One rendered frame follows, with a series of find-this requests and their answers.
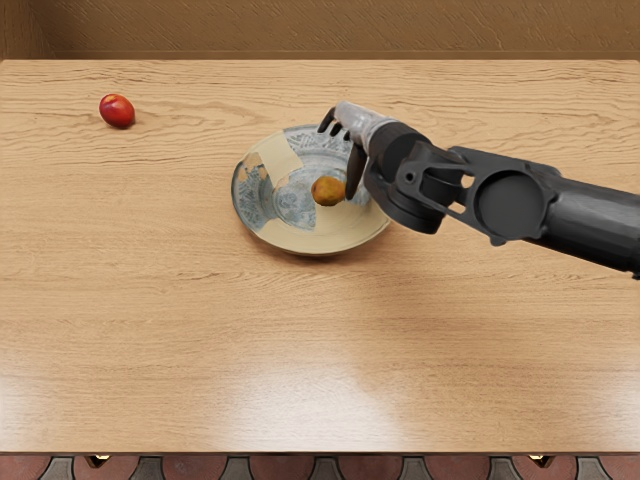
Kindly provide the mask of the red apple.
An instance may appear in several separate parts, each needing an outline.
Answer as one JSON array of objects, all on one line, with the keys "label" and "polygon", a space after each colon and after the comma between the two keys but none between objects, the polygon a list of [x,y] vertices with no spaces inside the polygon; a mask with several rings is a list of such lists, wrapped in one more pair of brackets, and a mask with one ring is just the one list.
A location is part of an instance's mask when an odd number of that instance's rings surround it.
[{"label": "red apple", "polygon": [[107,94],[99,102],[99,114],[111,127],[127,129],[135,123],[132,103],[120,94]]}]

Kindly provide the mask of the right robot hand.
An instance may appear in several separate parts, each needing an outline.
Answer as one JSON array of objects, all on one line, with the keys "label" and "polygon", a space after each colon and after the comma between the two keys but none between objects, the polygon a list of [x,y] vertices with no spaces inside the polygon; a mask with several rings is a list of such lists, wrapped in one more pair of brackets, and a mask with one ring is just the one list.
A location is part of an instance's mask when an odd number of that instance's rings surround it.
[{"label": "right robot hand", "polygon": [[346,200],[351,200],[357,192],[368,161],[369,147],[374,134],[383,126],[396,123],[398,120],[395,118],[384,116],[348,101],[338,102],[320,122],[318,133],[324,133],[329,129],[329,135],[335,137],[344,131],[343,139],[352,142],[346,173]]}]

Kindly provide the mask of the yellow-brown fruit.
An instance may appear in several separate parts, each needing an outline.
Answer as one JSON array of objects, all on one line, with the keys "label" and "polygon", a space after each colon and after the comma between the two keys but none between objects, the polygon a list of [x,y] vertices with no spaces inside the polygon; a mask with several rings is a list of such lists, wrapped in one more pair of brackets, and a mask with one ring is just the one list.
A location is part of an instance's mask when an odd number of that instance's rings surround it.
[{"label": "yellow-brown fruit", "polygon": [[345,183],[331,176],[321,176],[312,184],[311,195],[320,206],[335,206],[345,199]]}]

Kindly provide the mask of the patterned ceramic plate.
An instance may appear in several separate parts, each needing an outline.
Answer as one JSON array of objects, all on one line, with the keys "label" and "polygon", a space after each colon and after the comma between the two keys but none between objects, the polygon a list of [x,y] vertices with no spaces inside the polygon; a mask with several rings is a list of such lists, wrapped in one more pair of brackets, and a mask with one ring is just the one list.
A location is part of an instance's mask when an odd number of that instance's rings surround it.
[{"label": "patterned ceramic plate", "polygon": [[374,239],[390,220],[359,185],[353,199],[321,206],[312,185],[321,177],[346,181],[352,143],[319,133],[313,124],[279,130],[252,146],[231,180],[234,209],[244,226],[278,249],[332,255]]}]

